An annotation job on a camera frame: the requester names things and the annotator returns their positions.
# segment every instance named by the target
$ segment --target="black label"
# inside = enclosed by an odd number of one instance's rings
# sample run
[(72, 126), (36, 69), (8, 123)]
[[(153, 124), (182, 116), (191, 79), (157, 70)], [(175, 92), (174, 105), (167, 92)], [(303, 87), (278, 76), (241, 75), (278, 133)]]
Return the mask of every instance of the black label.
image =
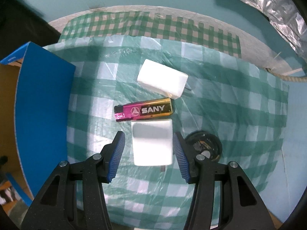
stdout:
[(141, 106), (141, 115), (153, 115), (153, 114), (161, 114), (161, 113), (170, 113), (171, 104), (170, 103), (162, 103), (162, 104), (152, 104), (152, 105), (144, 105)]

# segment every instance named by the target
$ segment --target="green and white gingham cloth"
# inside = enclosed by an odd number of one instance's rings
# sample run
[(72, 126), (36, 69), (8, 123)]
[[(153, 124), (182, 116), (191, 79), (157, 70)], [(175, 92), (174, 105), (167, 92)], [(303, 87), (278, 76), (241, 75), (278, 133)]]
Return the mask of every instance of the green and white gingham cloth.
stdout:
[[(100, 152), (117, 131), (126, 145), (116, 178), (103, 184), (112, 222), (147, 229), (183, 229), (194, 185), (181, 177), (176, 158), (160, 167), (133, 163), (131, 122), (116, 122), (114, 106), (162, 96), (137, 83), (145, 59), (189, 75), (182, 96), (173, 100), (173, 131), (185, 137), (196, 130), (217, 135), (220, 162), (236, 161), (258, 192), (281, 154), (287, 118), (288, 86), (255, 65), (214, 49), (147, 37), (113, 35), (77, 38), (47, 49), (76, 65), (71, 90), (67, 146), (70, 162)], [(82, 186), (77, 188), (82, 207)], [(218, 221), (215, 203), (212, 224)]]
[(241, 58), (237, 35), (192, 19), (144, 11), (102, 11), (76, 17), (67, 23), (59, 42), (114, 34), (188, 42)]

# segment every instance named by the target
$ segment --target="white box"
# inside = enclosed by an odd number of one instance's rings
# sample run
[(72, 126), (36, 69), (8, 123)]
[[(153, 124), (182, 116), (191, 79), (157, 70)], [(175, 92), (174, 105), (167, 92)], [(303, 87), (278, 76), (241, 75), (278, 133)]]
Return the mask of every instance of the white box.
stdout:
[(148, 59), (138, 75), (141, 87), (172, 99), (182, 95), (187, 79), (187, 74)]
[(163, 166), (172, 164), (172, 120), (132, 121), (134, 164)]

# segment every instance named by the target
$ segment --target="light blue floor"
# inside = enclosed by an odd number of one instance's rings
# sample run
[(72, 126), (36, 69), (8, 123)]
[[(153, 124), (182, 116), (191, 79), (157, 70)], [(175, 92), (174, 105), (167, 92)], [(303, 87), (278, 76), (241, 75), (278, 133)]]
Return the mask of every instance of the light blue floor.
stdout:
[[(22, 0), (46, 21), (76, 12), (115, 5), (151, 5), (185, 9), (211, 16), (234, 25), (281, 53), (291, 67), (300, 68), (304, 61), (254, 8), (239, 0)], [(280, 160), (267, 188), (261, 193), (268, 208), (285, 220), (297, 204), (307, 184), (307, 84), (290, 84), (289, 112)]]

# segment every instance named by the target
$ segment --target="silver foil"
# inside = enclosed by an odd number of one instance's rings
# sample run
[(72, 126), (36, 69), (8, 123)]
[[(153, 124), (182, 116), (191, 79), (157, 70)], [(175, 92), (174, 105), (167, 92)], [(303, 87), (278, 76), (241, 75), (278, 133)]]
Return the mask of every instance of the silver foil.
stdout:
[(307, 26), (292, 0), (241, 0), (264, 13), (271, 25), (307, 62)]

